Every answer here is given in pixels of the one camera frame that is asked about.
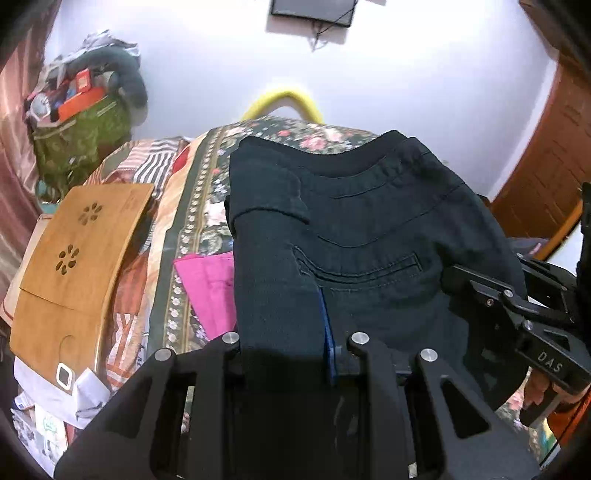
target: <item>metal screw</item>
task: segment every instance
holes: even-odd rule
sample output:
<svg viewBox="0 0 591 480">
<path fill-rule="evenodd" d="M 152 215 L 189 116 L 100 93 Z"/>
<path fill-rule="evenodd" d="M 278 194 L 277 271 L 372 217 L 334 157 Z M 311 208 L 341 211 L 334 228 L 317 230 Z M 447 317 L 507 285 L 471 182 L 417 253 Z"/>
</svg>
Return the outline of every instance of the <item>metal screw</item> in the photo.
<svg viewBox="0 0 591 480">
<path fill-rule="evenodd" d="M 427 362 L 434 362 L 439 355 L 432 348 L 424 348 L 421 350 L 421 358 Z"/>
<path fill-rule="evenodd" d="M 236 332 L 226 332 L 222 335 L 222 340 L 228 345 L 234 345 L 234 343 L 240 340 L 240 335 L 238 335 Z"/>
<path fill-rule="evenodd" d="M 160 350 L 156 350 L 154 358 L 158 360 L 158 362 L 165 362 L 171 357 L 172 354 L 173 353 L 167 348 L 161 348 Z"/>
<path fill-rule="evenodd" d="M 365 345 L 369 342 L 369 335 L 365 332 L 355 332 L 351 335 L 351 340 L 353 340 L 353 343 L 357 343 L 357 345 Z"/>
</svg>

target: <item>brown curtain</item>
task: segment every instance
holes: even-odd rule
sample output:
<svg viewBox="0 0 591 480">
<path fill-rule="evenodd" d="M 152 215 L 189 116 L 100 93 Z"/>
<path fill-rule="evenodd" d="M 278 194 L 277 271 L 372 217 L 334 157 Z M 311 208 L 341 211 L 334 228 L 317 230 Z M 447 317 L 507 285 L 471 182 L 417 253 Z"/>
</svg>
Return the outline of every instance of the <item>brown curtain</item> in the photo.
<svg viewBox="0 0 591 480">
<path fill-rule="evenodd" d="M 0 73 L 0 301 L 21 264 L 40 214 L 37 168 L 23 121 L 23 100 L 43 67 L 45 43 L 61 0 L 43 12 Z"/>
</svg>

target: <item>floral bedsheet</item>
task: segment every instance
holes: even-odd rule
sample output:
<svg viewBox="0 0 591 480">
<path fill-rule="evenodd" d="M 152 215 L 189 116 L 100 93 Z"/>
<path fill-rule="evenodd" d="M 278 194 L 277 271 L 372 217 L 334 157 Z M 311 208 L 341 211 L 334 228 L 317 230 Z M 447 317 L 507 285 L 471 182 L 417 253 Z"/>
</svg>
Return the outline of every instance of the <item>floral bedsheet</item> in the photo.
<svg viewBox="0 0 591 480">
<path fill-rule="evenodd" d="M 208 341 L 172 262 L 189 253 L 214 255 L 232 250 L 224 208 L 229 194 L 229 157 L 240 140 L 249 135 L 319 154 L 341 153 L 377 137 L 357 129 L 271 116 L 218 127 L 200 137 L 189 154 L 192 164 L 161 249 L 160 274 L 150 313 L 148 355 L 163 346 L 177 353 L 192 351 Z M 545 454 L 550 434 L 543 427 L 530 430 L 519 423 L 522 401 L 521 388 L 497 413 L 540 458 Z"/>
</svg>

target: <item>black jeans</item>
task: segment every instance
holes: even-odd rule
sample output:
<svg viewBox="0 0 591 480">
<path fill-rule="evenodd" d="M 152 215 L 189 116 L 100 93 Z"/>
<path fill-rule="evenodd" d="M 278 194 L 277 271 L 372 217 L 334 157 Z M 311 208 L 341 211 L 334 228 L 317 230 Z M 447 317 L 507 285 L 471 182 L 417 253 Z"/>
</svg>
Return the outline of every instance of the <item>black jeans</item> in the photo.
<svg viewBox="0 0 591 480">
<path fill-rule="evenodd" d="M 396 131 L 336 155 L 256 137 L 230 162 L 238 329 L 253 384 L 308 388 L 336 373 L 334 331 L 408 354 L 435 349 L 491 405 L 527 367 L 485 308 L 442 291 L 460 264 L 527 297 L 518 258 L 462 179 Z"/>
</svg>

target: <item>green bag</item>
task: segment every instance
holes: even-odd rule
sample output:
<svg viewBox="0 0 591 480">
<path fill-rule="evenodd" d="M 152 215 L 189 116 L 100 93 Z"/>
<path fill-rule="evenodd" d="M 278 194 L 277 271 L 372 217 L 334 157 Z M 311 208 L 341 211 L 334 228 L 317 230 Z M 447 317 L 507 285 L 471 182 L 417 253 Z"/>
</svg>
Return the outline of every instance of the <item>green bag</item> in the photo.
<svg viewBox="0 0 591 480">
<path fill-rule="evenodd" d="M 122 100 L 109 95 L 58 127 L 36 128 L 33 147 L 46 187 L 41 199 L 58 202 L 83 184 L 107 155 L 130 139 L 130 132 L 129 112 Z"/>
</svg>

